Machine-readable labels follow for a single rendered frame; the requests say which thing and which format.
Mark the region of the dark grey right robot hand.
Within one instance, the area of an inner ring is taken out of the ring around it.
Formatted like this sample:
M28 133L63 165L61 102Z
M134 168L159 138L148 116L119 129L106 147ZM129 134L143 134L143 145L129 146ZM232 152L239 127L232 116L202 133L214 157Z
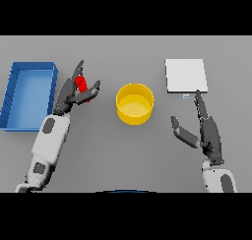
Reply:
M220 132L214 118L208 114L205 101L199 90L195 92L194 102L200 123L201 138L183 128L175 116L171 117L173 134L187 146L193 149L201 148L203 155L210 160L211 165L222 165L224 160L222 158Z

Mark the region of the blue tray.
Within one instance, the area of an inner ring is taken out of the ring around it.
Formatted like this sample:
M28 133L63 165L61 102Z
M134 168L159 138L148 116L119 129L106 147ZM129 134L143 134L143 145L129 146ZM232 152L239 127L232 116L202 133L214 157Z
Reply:
M13 62L0 108L0 130L38 132L52 113L57 75L54 62Z

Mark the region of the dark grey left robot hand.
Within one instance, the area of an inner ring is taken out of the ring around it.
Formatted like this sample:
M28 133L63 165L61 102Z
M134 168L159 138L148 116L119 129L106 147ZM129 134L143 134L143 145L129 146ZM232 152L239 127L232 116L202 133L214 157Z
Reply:
M75 79L78 76L83 76L83 65L84 61L81 60L77 65L72 77L68 78L61 87L55 107L53 109L54 115L63 116L65 113L69 113L71 111L74 104L78 104L76 102L76 96L79 94L79 91L76 89ZM96 81L89 89L91 92L91 100L97 96L99 88L100 81Z

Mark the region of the yellow bowl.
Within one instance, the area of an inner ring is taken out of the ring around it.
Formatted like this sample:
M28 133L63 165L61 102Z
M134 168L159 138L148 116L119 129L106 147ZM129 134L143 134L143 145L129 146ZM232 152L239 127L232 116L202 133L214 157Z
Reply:
M115 98L116 113L129 126L146 123L152 115L154 103L151 89L139 83L123 86Z

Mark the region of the pale square measuring scale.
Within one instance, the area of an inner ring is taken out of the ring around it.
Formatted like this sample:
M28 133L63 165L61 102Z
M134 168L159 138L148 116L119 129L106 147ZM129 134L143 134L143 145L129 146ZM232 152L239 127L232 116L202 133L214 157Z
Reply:
M190 94L196 90L208 92L202 59L165 59L164 68L168 93Z

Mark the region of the red beaker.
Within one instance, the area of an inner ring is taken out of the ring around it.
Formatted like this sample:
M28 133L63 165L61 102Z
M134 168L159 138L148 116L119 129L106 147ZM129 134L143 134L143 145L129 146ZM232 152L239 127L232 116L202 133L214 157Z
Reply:
M82 104L84 102L91 101L91 92L87 86L87 82L84 76L78 76L75 79L76 89L79 91L79 94L76 96L76 102Z

